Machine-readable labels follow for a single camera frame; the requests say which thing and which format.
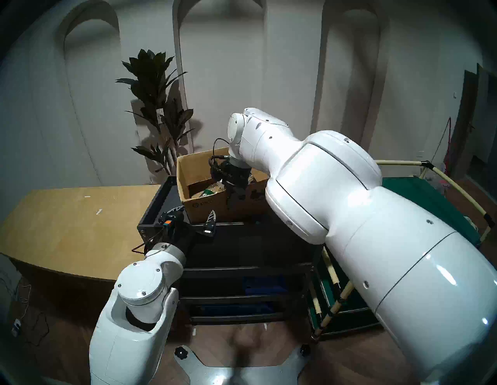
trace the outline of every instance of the cardboard box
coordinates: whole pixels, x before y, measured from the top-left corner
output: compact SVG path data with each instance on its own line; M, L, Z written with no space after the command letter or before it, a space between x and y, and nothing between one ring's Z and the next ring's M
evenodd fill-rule
M228 155L228 147L215 150L216 155ZM256 182L247 186L244 200L239 200L238 195L233 195L230 208L226 204L227 192L222 191L202 198L191 198L195 193L202 191L212 183L211 171L208 160L212 151L180 156L177 161L176 178L179 198L185 206L190 223L204 223L211 210L216 212L218 222L236 222L252 215L263 214L269 206L265 198L265 189L268 176L258 170L252 169Z

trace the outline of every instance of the white wall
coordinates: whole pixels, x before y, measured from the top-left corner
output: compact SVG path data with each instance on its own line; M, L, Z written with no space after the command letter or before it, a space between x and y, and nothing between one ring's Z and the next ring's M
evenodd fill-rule
M105 65L117 65L119 76L107 72L109 79L106 79L105 84L108 87L102 83L98 93L106 93L101 93L100 98L115 96L116 99L111 106L105 106L105 109L109 107L108 110L113 111L111 114L103 114L104 106L101 105L98 108L100 118L94 117L96 121L89 124L121 130L114 142L119 151L107 149L109 153L105 156L107 166L112 162L119 165L116 174L119 174L120 169L124 169L126 174L119 178L119 175L104 178L103 181L98 179L96 167L84 142L82 126L71 98L64 56L64 39L70 23L89 5L101 3L94 0L59 2L21 35L1 63L2 219L32 189L150 182L151 175L147 171L145 159L129 149L146 140L149 132L142 130L138 137L136 132L129 131L137 127L132 115L124 110L131 109L131 101L136 98L126 85L114 84L113 80L130 75L119 64L119 60L128 61L129 56L135 57L140 48L156 52L166 50L174 55L172 0L107 2L118 17L120 55L117 57L113 50L112 60L117 60L117 63ZM101 40L102 45L97 46L97 51L106 46L105 41ZM99 76L99 72L100 69L88 79L95 83L97 78L94 76ZM90 102L80 100L76 108L81 109L84 104L88 107ZM87 109L83 108L81 115L87 115ZM114 133L108 132L108 140L112 136Z
M311 130L324 0L266 0L262 108L303 140Z
M148 182L144 162L130 147L139 143L127 86L116 84L121 65L119 31L108 22L78 24L64 43L73 106L95 172L104 186Z
M344 13L326 7L323 85L317 94L317 131L335 130L361 143L378 60L380 26L365 9Z
M178 17L182 67L188 72L184 88L194 110L194 150L205 151L226 137L233 112L261 107L263 11L253 0L183 4Z

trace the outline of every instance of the wooden table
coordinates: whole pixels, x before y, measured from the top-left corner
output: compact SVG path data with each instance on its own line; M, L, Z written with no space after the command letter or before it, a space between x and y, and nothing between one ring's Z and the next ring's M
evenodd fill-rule
M0 227L0 252L43 269L116 280L140 256L136 226L158 185L34 190Z

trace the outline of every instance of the metal base plate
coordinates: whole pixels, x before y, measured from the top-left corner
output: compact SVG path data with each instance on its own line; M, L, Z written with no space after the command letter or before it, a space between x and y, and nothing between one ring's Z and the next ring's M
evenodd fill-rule
M297 347L278 366L216 368L202 364L188 346L177 347L174 354L176 362L190 377L190 384L198 385L297 385L297 377L310 357L309 352L304 356Z

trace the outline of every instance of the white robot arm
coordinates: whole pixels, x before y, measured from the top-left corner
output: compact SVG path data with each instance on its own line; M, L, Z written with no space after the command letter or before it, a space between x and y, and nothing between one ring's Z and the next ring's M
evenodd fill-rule
M93 385L148 384L159 366L179 298L171 285L186 260L168 243L156 244L145 257L119 274L98 318L89 349ZM126 308L139 325L130 323Z
M443 221L381 187L374 160L340 133L297 140L255 108L228 124L230 163L270 175L266 199L298 236L326 243L420 379L481 383L496 363L497 272ZM147 384L178 302L185 257L157 244L126 267L91 339L93 385ZM144 330L126 317L152 325Z
M485 380L496 363L497 272L472 244L381 187L375 161L338 132L299 141L247 108L231 116L228 137L235 162L270 175L266 199L280 219L326 243L420 379Z

